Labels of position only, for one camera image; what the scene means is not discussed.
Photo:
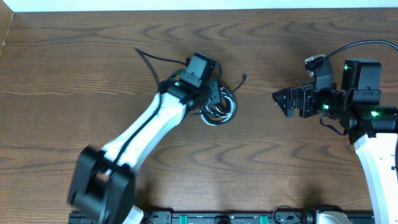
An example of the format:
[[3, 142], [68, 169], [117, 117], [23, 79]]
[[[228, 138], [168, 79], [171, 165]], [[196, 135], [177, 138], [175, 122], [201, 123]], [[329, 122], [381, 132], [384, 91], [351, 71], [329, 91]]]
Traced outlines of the cardboard box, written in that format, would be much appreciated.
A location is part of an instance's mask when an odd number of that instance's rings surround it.
[[0, 54], [6, 44], [6, 39], [9, 34], [14, 18], [14, 12], [7, 6], [7, 4], [1, 0], [0, 2]]

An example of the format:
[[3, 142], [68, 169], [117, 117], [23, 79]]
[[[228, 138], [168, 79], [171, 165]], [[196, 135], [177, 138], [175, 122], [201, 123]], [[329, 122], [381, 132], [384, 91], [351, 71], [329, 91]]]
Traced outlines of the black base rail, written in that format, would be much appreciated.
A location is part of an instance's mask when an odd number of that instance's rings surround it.
[[142, 211], [134, 207], [124, 222], [140, 224], [375, 224], [379, 220], [373, 212], [346, 212], [335, 205], [321, 205], [308, 210], [296, 210], [282, 205], [272, 212], [257, 213]]

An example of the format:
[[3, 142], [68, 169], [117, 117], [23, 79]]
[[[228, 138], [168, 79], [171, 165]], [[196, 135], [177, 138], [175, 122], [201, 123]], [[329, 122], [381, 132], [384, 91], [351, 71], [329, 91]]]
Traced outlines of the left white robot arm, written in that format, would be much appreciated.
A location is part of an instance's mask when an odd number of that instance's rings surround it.
[[141, 223], [145, 213], [135, 205], [136, 174], [159, 141], [199, 105], [215, 97], [211, 86], [220, 64], [195, 53], [168, 79], [158, 82], [152, 103], [116, 139], [80, 153], [67, 201], [99, 223]]

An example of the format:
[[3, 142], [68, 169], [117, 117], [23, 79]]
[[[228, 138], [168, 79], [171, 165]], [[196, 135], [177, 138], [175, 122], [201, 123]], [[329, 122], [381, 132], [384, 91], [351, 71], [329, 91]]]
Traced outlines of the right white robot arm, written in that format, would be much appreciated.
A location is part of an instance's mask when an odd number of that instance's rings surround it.
[[286, 117], [319, 114], [337, 120], [365, 173], [375, 223], [397, 223], [397, 108], [380, 104], [381, 63], [345, 60], [341, 89], [336, 89], [330, 61], [314, 55], [305, 61], [314, 81], [272, 94]]

